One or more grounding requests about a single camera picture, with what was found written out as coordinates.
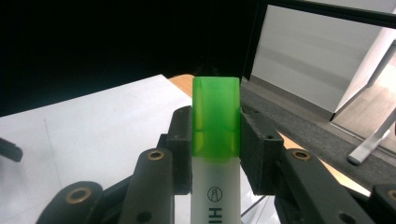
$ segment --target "green marker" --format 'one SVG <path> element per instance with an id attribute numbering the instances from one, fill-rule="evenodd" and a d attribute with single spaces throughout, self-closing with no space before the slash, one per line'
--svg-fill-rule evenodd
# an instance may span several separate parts
<path id="1" fill-rule="evenodd" d="M 241 223 L 239 92 L 236 77 L 193 80 L 191 224 Z"/>

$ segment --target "black frame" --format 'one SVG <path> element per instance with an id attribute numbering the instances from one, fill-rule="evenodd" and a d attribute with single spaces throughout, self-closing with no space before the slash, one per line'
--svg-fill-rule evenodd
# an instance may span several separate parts
<path id="1" fill-rule="evenodd" d="M 346 21 L 357 21 L 365 24 L 396 29 L 395 14 L 357 9 L 353 7 L 339 7 L 300 0 L 259 0 L 243 70 L 243 76 L 247 79 L 250 79 L 251 71 L 253 69 L 254 58 L 259 45 L 262 25 L 264 23 L 265 13 L 268 6 L 284 7 Z"/>

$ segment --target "logo on marker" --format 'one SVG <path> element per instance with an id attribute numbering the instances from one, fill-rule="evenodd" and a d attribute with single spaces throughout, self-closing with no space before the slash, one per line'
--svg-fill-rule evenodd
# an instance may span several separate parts
<path id="1" fill-rule="evenodd" d="M 211 202 L 218 202 L 221 200 L 222 198 L 222 191 L 221 189 L 219 189 L 218 187 L 213 187 L 210 188 L 209 191 L 207 192 L 207 198 L 211 201 Z"/>

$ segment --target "translucent green cap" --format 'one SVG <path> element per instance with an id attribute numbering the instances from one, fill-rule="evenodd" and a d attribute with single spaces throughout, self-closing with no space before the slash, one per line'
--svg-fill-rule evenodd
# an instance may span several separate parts
<path id="1" fill-rule="evenodd" d="M 239 157 L 240 97 L 237 77 L 195 77 L 192 82 L 192 156 Z"/>

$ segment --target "silver metal leg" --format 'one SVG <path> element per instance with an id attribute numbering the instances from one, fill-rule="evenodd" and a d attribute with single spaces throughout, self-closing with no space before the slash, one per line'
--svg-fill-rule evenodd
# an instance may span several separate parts
<path id="1" fill-rule="evenodd" d="M 396 120 L 396 108 L 393 109 L 392 113 L 382 123 L 374 133 L 372 133 L 364 142 L 361 143 L 355 150 L 353 150 L 347 159 L 355 164 L 361 164 L 375 149 L 378 145 L 388 136 L 390 133 L 390 126 Z"/>

